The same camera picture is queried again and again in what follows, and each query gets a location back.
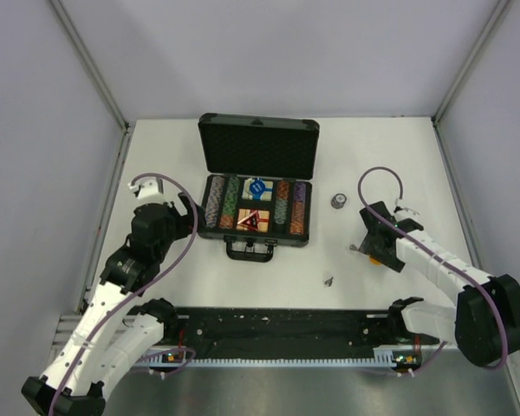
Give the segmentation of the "stack of poker chips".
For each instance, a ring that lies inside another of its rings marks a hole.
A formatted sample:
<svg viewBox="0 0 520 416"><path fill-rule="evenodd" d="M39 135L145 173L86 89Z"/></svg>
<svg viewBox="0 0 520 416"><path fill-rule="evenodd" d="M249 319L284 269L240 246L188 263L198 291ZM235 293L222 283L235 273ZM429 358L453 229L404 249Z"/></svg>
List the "stack of poker chips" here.
<svg viewBox="0 0 520 416"><path fill-rule="evenodd" d="M347 195L342 192L338 192L331 198L330 204L334 209L340 210L345 206L347 201Z"/></svg>

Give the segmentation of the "red playing card box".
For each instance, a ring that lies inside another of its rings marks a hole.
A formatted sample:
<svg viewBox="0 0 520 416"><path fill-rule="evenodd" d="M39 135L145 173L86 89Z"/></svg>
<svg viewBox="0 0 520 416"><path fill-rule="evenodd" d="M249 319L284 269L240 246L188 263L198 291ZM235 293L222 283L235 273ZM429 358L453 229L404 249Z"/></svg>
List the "red playing card box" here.
<svg viewBox="0 0 520 416"><path fill-rule="evenodd" d="M239 209L237 224L238 231L253 231L267 233L270 227L270 212L267 210Z"/></svg>

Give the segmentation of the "triangular all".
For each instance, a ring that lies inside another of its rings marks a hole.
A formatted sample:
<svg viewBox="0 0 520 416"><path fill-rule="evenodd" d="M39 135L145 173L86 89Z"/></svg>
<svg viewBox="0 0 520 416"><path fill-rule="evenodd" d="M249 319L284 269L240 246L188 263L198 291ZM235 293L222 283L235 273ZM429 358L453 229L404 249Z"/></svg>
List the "triangular all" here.
<svg viewBox="0 0 520 416"><path fill-rule="evenodd" d="M239 230L257 231L261 218L258 211L252 211L248 216L237 221L237 228Z"/></svg>

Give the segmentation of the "blue playing card box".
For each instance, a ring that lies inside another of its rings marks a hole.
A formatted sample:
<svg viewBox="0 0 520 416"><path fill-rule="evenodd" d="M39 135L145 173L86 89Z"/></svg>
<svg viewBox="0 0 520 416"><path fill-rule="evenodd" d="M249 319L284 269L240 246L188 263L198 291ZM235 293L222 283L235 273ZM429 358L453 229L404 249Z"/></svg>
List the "blue playing card box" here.
<svg viewBox="0 0 520 416"><path fill-rule="evenodd" d="M271 201L274 182L260 178L248 178L244 181L242 199L251 201Z"/></svg>

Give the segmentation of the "blue small blind button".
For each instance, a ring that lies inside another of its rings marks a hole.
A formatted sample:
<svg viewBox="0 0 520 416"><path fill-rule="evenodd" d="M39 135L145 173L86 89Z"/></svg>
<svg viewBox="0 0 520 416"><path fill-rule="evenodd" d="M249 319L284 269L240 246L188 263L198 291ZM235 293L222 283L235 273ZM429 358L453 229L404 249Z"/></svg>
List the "blue small blind button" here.
<svg viewBox="0 0 520 416"><path fill-rule="evenodd" d="M249 194L253 199L260 199L266 191L266 185L261 179L253 179L249 185Z"/></svg>

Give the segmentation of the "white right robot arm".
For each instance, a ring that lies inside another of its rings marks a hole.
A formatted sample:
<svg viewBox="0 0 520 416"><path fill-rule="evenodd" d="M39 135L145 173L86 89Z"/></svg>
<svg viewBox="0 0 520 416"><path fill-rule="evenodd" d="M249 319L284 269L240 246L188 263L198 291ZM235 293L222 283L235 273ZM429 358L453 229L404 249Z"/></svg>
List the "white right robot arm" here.
<svg viewBox="0 0 520 416"><path fill-rule="evenodd" d="M492 276L444 249L406 207L379 201L361 209L367 229L360 252L395 272L416 269L451 301L442 307L412 296L392 304L387 332L396 342L416 334L456 346L477 367L500 364L520 350L520 285Z"/></svg>

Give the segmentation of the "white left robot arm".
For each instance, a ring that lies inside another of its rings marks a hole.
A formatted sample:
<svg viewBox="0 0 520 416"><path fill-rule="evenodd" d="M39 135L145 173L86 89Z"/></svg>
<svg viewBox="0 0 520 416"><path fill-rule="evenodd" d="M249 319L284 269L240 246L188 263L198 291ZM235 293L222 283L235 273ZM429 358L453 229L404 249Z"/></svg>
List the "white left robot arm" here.
<svg viewBox="0 0 520 416"><path fill-rule="evenodd" d="M166 201L169 177L148 172L128 185L139 201L131 231L106 261L89 304L62 351L39 376L29 377L22 395L39 415L101 415L118 383L157 342L179 333L173 306L152 297L152 287L177 266L161 269L172 244L192 243L203 227L203 210L185 189L182 215Z"/></svg>

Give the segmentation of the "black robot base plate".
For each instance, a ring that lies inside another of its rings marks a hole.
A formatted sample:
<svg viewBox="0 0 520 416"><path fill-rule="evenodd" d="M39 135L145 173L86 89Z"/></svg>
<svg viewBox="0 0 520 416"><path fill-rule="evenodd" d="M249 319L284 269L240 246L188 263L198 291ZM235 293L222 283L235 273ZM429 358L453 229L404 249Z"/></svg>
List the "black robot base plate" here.
<svg viewBox="0 0 520 416"><path fill-rule="evenodd" d="M358 309L175 309L159 345L190 347L198 358L361 358L415 336L386 311Z"/></svg>

